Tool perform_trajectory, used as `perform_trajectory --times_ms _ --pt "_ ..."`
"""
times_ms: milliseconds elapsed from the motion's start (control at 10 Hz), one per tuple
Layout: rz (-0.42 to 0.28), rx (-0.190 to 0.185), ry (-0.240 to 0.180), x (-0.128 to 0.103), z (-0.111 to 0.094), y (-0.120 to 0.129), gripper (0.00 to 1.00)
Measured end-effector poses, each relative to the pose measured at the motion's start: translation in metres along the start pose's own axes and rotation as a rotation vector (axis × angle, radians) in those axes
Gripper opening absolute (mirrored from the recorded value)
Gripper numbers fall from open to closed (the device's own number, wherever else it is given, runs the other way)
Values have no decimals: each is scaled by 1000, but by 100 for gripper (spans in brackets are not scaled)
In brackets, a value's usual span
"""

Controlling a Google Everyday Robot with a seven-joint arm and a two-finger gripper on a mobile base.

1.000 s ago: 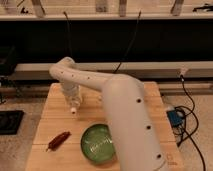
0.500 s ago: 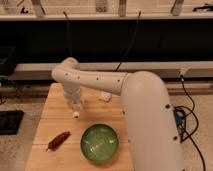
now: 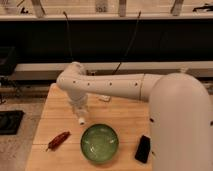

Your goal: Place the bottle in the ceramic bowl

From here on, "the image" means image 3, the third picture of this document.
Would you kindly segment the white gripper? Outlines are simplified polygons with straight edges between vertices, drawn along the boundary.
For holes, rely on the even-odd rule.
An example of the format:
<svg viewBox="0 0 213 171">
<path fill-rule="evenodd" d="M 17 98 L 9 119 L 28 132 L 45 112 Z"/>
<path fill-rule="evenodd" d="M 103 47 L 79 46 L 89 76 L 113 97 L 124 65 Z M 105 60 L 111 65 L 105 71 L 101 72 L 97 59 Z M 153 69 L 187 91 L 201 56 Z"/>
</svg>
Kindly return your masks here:
<svg viewBox="0 0 213 171">
<path fill-rule="evenodd" d="M 88 95 L 83 94 L 68 94 L 73 113 L 78 117 L 85 117 L 88 113 L 87 101 Z"/>
</svg>

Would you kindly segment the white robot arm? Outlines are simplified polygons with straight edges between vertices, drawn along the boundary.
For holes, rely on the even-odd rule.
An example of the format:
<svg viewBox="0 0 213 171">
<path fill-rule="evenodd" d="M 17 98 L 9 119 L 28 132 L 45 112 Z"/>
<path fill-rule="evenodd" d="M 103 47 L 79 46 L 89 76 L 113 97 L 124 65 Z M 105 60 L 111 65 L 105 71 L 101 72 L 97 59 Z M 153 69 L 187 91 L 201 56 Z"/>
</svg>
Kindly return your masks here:
<svg viewBox="0 0 213 171">
<path fill-rule="evenodd" d="M 79 62 L 57 77 L 75 108 L 89 93 L 149 103 L 153 171 L 213 171 L 213 103 L 186 73 L 88 76 Z"/>
</svg>

